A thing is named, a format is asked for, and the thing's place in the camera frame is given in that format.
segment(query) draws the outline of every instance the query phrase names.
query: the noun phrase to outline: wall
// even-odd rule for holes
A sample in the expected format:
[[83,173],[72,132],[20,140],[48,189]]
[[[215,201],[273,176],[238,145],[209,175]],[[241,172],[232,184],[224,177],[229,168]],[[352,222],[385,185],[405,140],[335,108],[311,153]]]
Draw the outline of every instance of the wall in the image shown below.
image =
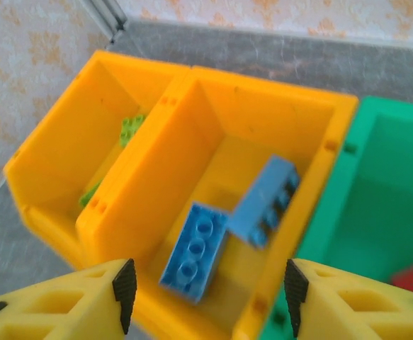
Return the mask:
[[413,0],[118,0],[129,16],[413,42]]
[[107,42],[77,0],[0,0],[0,183],[13,151]]

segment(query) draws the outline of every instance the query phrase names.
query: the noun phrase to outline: gray floor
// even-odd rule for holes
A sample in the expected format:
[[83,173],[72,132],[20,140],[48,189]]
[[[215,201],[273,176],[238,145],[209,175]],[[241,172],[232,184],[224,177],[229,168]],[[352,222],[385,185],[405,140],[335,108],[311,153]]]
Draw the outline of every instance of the gray floor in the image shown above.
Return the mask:
[[[109,50],[413,102],[413,50],[131,21]],[[0,294],[71,268],[21,224],[0,188]],[[132,326],[128,339],[147,339]]]

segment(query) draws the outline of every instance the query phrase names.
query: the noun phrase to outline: storage bin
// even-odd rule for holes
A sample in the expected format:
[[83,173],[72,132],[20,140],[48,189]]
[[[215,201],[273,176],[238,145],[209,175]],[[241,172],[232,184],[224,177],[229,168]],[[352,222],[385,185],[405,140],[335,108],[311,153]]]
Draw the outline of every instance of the storage bin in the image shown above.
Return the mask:
[[[386,283],[413,266],[413,104],[362,101],[296,257]],[[261,339],[292,338],[282,289]]]
[[[162,96],[77,220],[88,264],[130,257],[133,319],[162,339],[254,339],[353,117],[354,96],[194,67]],[[277,154],[301,184],[264,250],[227,241],[203,299],[158,282],[192,202],[232,211]]]
[[187,70],[96,52],[5,166],[25,225],[74,267],[84,267],[79,198],[120,157],[123,118],[156,110]]

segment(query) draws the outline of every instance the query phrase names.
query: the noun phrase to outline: yellow storage bin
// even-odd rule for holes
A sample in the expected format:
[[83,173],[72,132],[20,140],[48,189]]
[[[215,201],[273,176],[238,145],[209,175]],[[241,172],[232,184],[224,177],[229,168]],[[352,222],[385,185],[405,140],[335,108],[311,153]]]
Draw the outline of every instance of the yellow storage bin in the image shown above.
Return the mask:
[[5,166],[24,223],[74,267],[84,266],[79,198],[121,157],[123,118],[156,110],[188,70],[96,52]]
[[[353,117],[354,96],[194,67],[77,220],[88,265],[132,257],[134,320],[162,339],[254,339]],[[302,180],[264,250],[228,240],[193,306],[158,282],[192,202],[231,211],[272,154]]]

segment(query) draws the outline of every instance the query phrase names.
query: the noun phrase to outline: green lego piece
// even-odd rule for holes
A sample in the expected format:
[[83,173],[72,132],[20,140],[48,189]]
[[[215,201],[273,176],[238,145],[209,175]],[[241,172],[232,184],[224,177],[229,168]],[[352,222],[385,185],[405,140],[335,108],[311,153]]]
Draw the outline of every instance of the green lego piece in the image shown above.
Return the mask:
[[128,142],[132,137],[134,137],[137,130],[142,126],[143,122],[145,121],[144,115],[136,115],[134,118],[123,119],[123,123],[121,125],[121,133],[120,133],[120,146],[125,147],[128,145]]
[[93,188],[91,188],[87,193],[85,193],[82,197],[79,199],[79,204],[85,208],[88,202],[91,200],[93,197],[94,193],[96,190],[98,190],[99,186],[101,185],[102,180],[100,180]]

